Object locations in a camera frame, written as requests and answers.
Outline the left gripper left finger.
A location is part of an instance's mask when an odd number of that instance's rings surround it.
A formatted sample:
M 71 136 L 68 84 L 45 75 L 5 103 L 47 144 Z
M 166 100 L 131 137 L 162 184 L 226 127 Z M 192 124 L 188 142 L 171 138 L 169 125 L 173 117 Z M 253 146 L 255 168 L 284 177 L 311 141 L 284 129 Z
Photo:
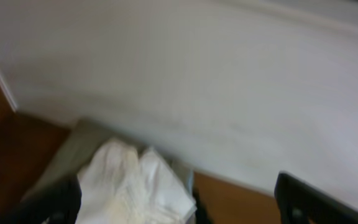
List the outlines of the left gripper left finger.
M 75 224 L 81 196 L 78 178 L 69 175 L 0 214 L 0 224 Z

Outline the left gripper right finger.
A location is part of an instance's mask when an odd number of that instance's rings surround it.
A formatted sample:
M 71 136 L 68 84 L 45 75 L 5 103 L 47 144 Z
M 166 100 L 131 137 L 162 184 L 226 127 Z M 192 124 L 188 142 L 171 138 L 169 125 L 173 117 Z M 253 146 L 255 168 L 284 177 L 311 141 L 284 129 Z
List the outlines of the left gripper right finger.
M 357 210 L 286 172 L 279 173 L 274 196 L 283 224 L 358 224 Z

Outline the white printed t-shirt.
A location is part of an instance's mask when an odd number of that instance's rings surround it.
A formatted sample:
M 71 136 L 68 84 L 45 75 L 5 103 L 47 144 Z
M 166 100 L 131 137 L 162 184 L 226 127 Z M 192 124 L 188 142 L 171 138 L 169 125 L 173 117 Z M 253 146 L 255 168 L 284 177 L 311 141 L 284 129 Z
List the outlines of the white printed t-shirt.
M 186 223 L 196 202 L 154 149 L 105 142 L 78 173 L 80 224 Z

